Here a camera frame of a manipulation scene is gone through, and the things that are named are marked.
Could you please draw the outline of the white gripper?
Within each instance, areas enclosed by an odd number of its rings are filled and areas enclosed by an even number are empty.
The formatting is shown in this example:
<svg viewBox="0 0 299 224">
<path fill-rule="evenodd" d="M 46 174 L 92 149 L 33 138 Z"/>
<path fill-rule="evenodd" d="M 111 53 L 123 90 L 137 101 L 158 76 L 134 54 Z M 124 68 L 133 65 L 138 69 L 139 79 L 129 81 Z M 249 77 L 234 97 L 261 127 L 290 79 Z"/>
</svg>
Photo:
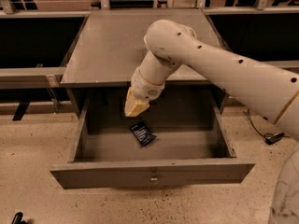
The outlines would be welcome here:
<svg viewBox="0 0 299 224">
<path fill-rule="evenodd" d="M 128 89 L 124 113 L 126 117 L 136 117 L 150 107 L 150 101 L 156 100 L 164 89 L 164 85 L 154 85 L 141 76 L 136 68 Z"/>
</svg>

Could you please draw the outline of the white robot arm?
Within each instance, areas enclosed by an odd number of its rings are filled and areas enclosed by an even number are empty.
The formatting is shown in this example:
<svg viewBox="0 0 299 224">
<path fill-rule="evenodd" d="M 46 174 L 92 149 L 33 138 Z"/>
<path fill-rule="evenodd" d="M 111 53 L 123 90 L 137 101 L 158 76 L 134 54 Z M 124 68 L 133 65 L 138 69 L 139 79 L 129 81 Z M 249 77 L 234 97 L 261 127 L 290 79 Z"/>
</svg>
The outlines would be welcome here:
<svg viewBox="0 0 299 224">
<path fill-rule="evenodd" d="M 147 110 L 168 77 L 185 64 L 299 141 L 298 74 L 209 46 L 192 28 L 170 20 L 154 22 L 144 42 L 148 53 L 131 78 L 127 117 Z"/>
</svg>

